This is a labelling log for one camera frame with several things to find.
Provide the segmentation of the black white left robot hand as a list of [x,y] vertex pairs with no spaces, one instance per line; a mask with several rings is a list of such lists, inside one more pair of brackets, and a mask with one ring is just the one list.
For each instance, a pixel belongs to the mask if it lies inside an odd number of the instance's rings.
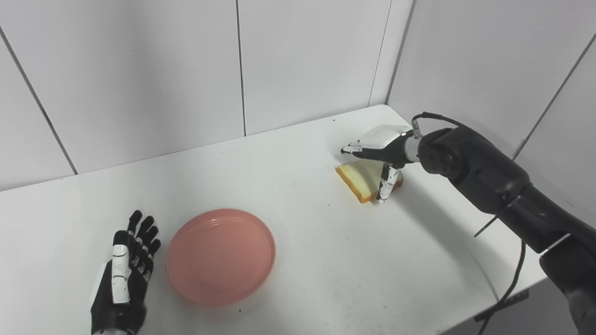
[[113,237],[111,260],[98,276],[91,305],[92,335],[136,335],[147,316],[145,303],[161,247],[153,216],[136,210]]

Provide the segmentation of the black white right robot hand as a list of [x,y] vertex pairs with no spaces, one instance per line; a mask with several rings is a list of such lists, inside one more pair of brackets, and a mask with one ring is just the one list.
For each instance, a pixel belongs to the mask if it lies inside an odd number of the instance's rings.
[[359,140],[344,146],[340,153],[382,163],[375,196],[375,201],[381,204],[385,203],[398,184],[401,169],[420,161],[419,143],[420,139],[408,127],[381,125],[366,132]]

